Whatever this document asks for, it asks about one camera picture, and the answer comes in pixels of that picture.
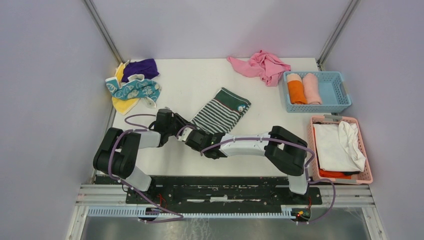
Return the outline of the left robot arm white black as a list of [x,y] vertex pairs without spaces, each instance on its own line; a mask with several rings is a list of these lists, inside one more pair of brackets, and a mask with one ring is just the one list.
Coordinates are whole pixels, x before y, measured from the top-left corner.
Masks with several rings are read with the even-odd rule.
[[179,138],[185,129],[194,130],[196,127],[167,108],[159,109],[155,115],[149,114],[149,117],[155,117],[149,126],[129,122],[130,118],[143,116],[134,114],[124,119],[125,123],[134,127],[132,129],[110,127],[106,131],[93,158],[93,168],[138,189],[138,197],[150,204],[156,200],[158,191],[151,186],[152,178],[136,166],[138,151],[160,148],[170,137]]

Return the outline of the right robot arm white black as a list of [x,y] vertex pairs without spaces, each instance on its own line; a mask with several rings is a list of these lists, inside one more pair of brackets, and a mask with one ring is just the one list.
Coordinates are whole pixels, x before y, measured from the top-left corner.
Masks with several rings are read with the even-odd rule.
[[309,198],[308,171],[305,162],[314,152],[307,143],[281,126],[254,135],[208,133],[193,126],[182,127],[176,138],[186,146],[210,159],[232,156],[259,156],[267,158],[280,172],[286,174],[289,199],[302,204]]

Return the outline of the green white striped towel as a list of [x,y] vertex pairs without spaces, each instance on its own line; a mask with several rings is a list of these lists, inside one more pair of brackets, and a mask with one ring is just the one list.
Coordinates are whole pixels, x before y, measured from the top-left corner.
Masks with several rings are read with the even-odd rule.
[[229,133],[251,107],[251,102],[222,87],[190,120],[211,134]]

